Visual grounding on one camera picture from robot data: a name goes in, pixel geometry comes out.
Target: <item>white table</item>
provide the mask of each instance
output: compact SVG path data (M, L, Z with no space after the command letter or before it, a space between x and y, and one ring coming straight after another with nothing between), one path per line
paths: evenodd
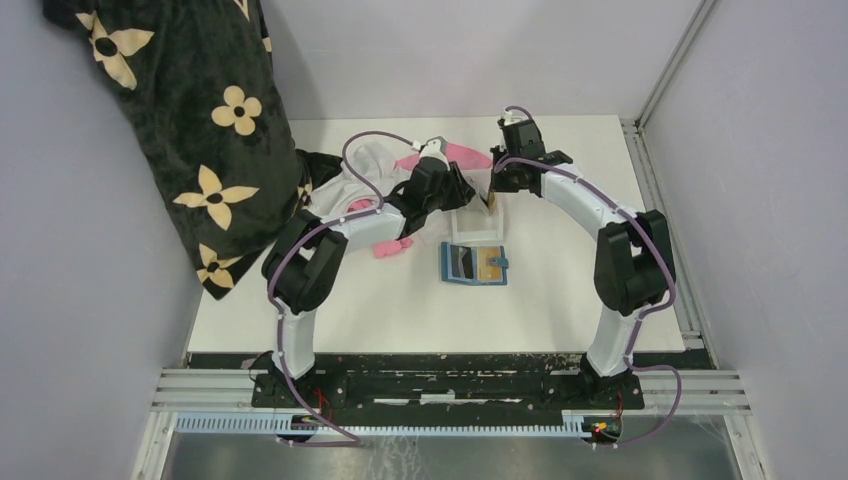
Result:
M482 152L499 142L496 117L295 121L298 147L338 153L363 130L388 130L448 141ZM549 150L574 158L614 199L643 208L618 117L539 117ZM380 140L398 158L408 154ZM595 244L557 207L522 192L506 196L504 246L509 284L468 287L440 281L438 246L416 244L377 260L370 249L345 257L330 298L318 310L316 352L509 353L585 351L601 302L592 283ZM204 292L189 352L259 352L274 348L274 308L265 297L262 260L223 300ZM672 309L648 317L639 351L681 351Z

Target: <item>floral blanket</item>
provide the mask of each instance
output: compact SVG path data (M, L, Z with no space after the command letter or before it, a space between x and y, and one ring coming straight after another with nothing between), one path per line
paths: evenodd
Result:
M259 0L43 0L43 13L85 40L215 298L340 172L295 150Z

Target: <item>flower center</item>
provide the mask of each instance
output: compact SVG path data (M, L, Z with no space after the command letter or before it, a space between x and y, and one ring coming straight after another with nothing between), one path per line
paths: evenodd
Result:
M118 46L108 37L98 38L94 41L94 48L104 57L114 57L118 53Z

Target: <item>pink cloth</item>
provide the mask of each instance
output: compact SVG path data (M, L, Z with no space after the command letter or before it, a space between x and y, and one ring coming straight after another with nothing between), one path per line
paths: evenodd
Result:
M448 157L448 161L456 162L460 170L483 170L492 168L491 157L484 155L473 148L463 147L462 145L449 143L445 156ZM395 168L412 171L412 169L415 168L415 165L418 165L417 154L398 160L397 163L395 163ZM371 207L372 205L374 205L372 200L358 200L350 204L347 211L354 212L356 210L363 210ZM412 239L409 237L378 243L374 245L374 256L377 258L385 258L391 255L397 255L411 246Z

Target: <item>white wall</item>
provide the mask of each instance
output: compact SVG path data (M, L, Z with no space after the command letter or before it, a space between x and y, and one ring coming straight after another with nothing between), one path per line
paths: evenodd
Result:
M634 118L698 0L264 0L293 119Z
M128 478L200 297L91 49L0 4L0 478Z
M778 478L845 478L848 3L724 1L647 128Z

